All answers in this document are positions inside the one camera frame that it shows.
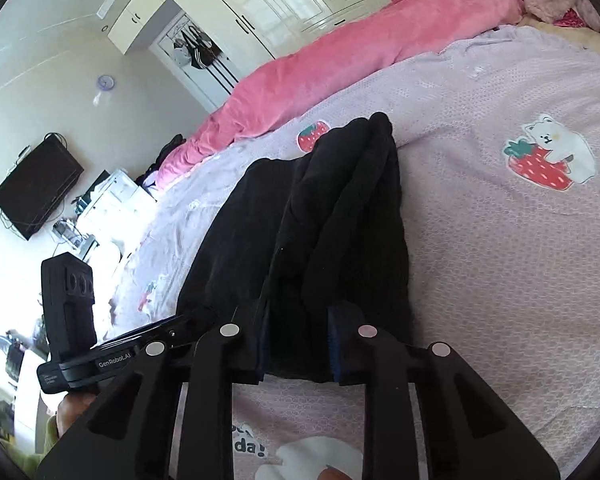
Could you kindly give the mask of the green sleeved left forearm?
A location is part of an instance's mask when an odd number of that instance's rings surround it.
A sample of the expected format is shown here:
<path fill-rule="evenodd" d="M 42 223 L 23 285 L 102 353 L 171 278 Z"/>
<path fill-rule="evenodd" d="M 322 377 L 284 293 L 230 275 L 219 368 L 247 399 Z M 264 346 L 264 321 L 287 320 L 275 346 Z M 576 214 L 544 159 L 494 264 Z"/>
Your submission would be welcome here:
<path fill-rule="evenodd" d="M 59 432 L 57 427 L 57 417 L 52 416 L 46 422 L 45 429 L 45 441 L 42 453 L 27 454 L 23 453 L 20 448 L 12 449 L 12 460 L 17 466 L 23 471 L 23 473 L 29 478 L 34 479 L 38 467 L 50 450 L 55 446 L 59 440 Z"/>

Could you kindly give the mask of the person's left hand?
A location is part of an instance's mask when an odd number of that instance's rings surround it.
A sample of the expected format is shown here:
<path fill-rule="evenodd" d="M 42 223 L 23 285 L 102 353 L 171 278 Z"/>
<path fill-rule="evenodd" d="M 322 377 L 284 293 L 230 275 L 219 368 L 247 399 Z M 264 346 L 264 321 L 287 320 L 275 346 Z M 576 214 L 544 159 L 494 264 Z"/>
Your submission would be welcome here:
<path fill-rule="evenodd" d="M 65 395 L 56 413 L 58 437 L 61 438 L 69 430 L 95 399 L 96 394 L 90 392 L 72 392 Z"/>

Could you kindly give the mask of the person's right hand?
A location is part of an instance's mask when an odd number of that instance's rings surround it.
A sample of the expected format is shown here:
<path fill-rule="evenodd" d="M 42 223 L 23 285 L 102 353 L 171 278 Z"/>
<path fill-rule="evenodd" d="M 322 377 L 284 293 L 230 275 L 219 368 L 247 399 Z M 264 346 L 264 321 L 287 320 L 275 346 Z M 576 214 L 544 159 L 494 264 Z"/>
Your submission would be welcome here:
<path fill-rule="evenodd" d="M 351 480 L 351 478 L 343 471 L 332 466 L 327 466 L 320 472 L 317 480 Z"/>

